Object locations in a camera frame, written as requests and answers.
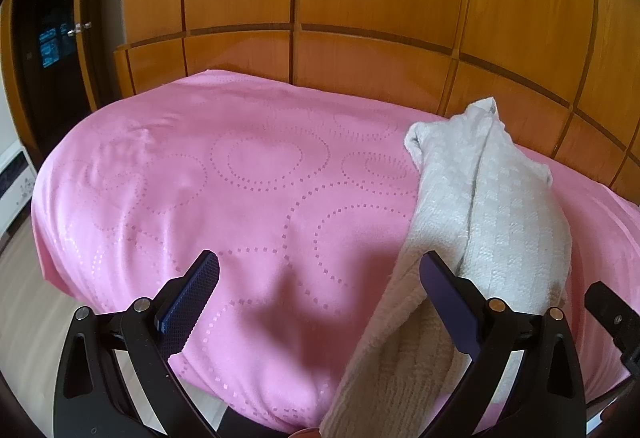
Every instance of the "bed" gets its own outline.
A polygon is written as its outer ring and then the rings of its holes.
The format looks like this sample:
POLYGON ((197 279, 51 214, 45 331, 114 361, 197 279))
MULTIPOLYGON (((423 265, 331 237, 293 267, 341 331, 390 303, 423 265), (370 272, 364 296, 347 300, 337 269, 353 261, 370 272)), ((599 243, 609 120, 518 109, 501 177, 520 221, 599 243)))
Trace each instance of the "bed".
POLYGON ((493 96, 571 227, 563 309, 588 399, 623 378, 582 295, 602 280, 640 307, 640 0, 123 6, 127 99, 36 184, 57 287, 123 309, 209 248, 223 278, 172 367, 267 426, 317 424, 411 219, 404 133, 493 96))
MULTIPOLYGON (((402 139, 436 119, 226 71, 117 102, 40 171, 32 219, 44 277, 119 311, 212 249, 220 283, 172 368, 267 426, 314 426, 408 231, 418 176, 402 139)), ((591 399, 625 373, 582 298, 605 281, 640 308, 640 209, 523 151, 551 166, 570 223, 564 310, 591 399)))

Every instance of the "door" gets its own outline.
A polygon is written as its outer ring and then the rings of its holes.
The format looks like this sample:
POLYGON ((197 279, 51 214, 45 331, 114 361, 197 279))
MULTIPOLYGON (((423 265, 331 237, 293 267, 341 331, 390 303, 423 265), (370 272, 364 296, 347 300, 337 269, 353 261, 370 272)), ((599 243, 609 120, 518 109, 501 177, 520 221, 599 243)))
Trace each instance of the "door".
POLYGON ((84 90, 92 111, 112 102, 102 45, 100 0, 74 0, 74 28, 84 90))
POLYGON ((44 157, 91 113, 76 41, 68 36, 73 18, 73 0, 13 0, 8 20, 12 43, 7 46, 15 48, 11 72, 17 74, 20 104, 44 157))

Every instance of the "white appliance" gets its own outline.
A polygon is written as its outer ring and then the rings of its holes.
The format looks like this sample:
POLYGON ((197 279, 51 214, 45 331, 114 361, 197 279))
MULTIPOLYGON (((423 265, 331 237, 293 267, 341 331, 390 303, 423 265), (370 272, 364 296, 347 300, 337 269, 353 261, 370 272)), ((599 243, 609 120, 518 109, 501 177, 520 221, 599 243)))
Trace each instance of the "white appliance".
POLYGON ((31 158, 15 141, 0 155, 0 236, 30 200, 35 182, 31 158))

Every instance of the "metal screw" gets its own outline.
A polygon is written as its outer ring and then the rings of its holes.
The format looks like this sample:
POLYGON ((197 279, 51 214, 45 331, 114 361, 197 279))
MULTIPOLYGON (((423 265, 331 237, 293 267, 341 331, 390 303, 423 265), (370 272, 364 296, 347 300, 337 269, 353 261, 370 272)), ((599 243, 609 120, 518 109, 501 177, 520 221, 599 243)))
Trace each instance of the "metal screw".
POLYGON ((555 319, 556 321, 561 321, 562 319, 564 319, 564 313, 561 309, 556 307, 553 307, 551 310, 549 310, 549 315, 551 316, 551 319, 555 319))
POLYGON ((504 312, 507 309, 507 305, 502 299, 492 299, 489 301, 489 308, 494 312, 504 312))
POLYGON ((81 321, 82 319, 84 319, 88 315, 89 315, 89 307, 88 306, 81 306, 76 310, 76 319, 78 319, 79 321, 81 321))
POLYGON ((151 306, 151 301, 146 297, 141 297, 140 299, 136 299, 135 303, 133 303, 133 310, 136 312, 143 312, 151 306))

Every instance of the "door handle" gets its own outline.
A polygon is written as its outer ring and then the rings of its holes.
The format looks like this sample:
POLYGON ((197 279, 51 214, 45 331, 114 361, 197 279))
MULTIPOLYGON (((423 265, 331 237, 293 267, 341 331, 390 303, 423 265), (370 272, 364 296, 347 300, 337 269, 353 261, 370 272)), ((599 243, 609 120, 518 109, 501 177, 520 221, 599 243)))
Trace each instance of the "door handle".
POLYGON ((76 24, 76 26, 72 30, 69 30, 66 34, 70 38, 72 38, 76 34, 80 34, 80 32, 82 32, 83 30, 87 30, 89 28, 91 28, 91 22, 86 22, 85 24, 76 24))

